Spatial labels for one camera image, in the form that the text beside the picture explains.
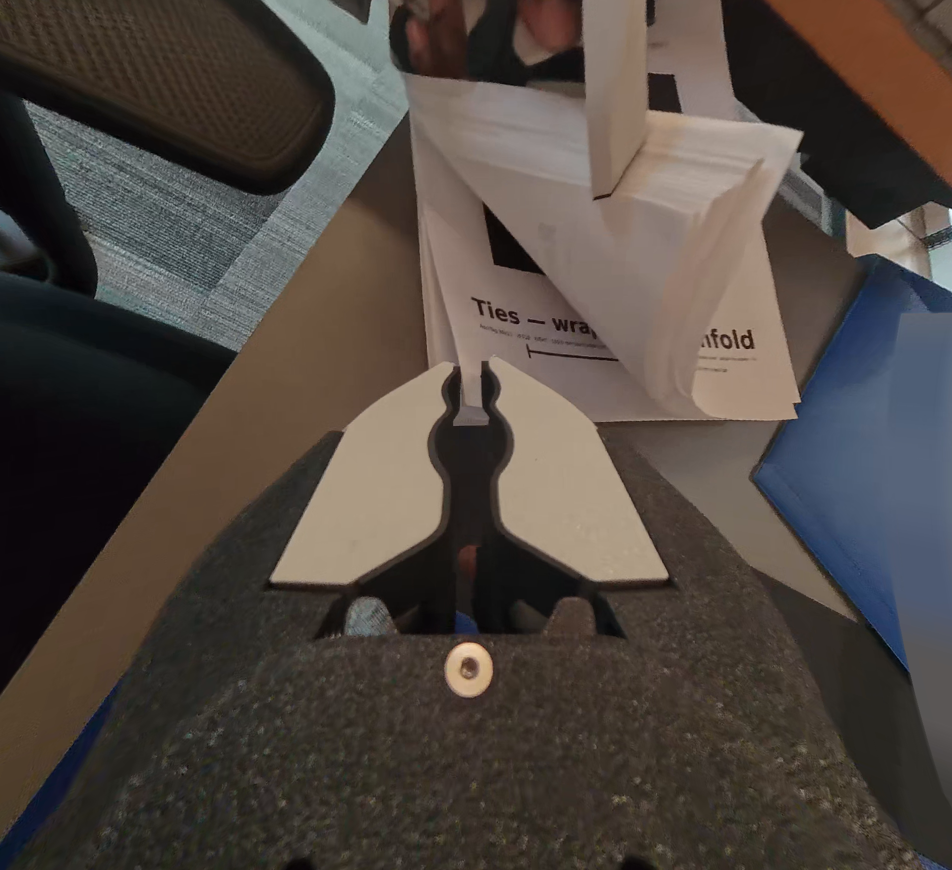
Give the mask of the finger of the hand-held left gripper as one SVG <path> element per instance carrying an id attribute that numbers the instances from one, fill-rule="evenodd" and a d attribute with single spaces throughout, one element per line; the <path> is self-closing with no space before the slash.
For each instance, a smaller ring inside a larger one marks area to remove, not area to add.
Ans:
<path id="1" fill-rule="evenodd" d="M 582 0 L 591 192 L 609 197 L 648 132 L 647 0 Z"/>

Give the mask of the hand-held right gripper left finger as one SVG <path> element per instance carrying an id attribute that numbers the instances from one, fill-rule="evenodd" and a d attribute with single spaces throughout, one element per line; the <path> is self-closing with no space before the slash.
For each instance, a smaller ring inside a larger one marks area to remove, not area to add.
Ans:
<path id="1" fill-rule="evenodd" d="M 436 433 L 457 366 L 442 362 L 395 388 L 345 428 L 269 580 L 344 588 L 380 575 L 446 530 L 448 474 Z"/>

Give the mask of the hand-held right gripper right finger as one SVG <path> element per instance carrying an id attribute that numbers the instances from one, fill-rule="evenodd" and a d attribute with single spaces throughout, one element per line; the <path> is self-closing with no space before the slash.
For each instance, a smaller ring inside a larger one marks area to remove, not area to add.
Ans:
<path id="1" fill-rule="evenodd" d="M 597 586 L 649 586 L 669 573 L 589 417 L 498 356 L 485 365 L 506 433 L 498 520 L 514 541 Z"/>

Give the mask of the stack of printed paper sheets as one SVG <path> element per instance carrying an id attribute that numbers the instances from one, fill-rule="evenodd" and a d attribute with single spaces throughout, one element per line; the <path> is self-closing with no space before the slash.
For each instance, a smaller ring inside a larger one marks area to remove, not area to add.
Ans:
<path id="1" fill-rule="evenodd" d="M 515 241 L 494 263 L 537 272 L 657 406 L 695 408 L 701 341 L 800 133 L 648 113 L 606 198 L 589 179 L 585 106 L 551 92 L 406 78 L 418 209 L 483 210 Z"/>

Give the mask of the white printed paper sheet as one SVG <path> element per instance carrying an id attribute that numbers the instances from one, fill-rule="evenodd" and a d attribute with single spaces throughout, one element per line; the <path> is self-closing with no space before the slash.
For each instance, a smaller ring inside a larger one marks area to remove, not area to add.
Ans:
<path id="1" fill-rule="evenodd" d="M 657 406 L 625 367 L 537 272 L 498 266 L 491 250 L 507 232 L 488 232 L 483 210 L 459 203 L 444 217 L 419 210 L 424 319 L 430 363 L 454 361 L 474 376 L 497 356 L 571 401 L 595 423 L 793 420 L 801 401 L 763 234 L 703 336 L 694 375 L 695 408 Z"/>

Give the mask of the black panel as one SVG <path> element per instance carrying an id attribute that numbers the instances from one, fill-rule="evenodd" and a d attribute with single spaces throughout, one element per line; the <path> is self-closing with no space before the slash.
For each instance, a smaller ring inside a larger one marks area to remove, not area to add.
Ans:
<path id="1" fill-rule="evenodd" d="M 802 170 L 870 229 L 951 189 L 764 0 L 721 0 L 736 98 L 799 129 Z"/>

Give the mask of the wooden shelf edge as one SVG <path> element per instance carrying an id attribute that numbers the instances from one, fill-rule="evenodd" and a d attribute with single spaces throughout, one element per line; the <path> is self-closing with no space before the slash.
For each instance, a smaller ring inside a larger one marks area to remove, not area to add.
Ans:
<path id="1" fill-rule="evenodd" d="M 944 182 L 951 77 L 895 0 L 765 0 Z"/>

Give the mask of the black mesh office chair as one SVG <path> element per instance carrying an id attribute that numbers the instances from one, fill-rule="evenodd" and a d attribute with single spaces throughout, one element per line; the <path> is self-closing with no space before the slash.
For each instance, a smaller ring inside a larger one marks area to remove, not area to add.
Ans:
<path id="1" fill-rule="evenodd" d="M 2 274 L 98 270 L 26 103 L 251 194 L 322 150 L 330 77 L 261 0 L 1 0 Z"/>

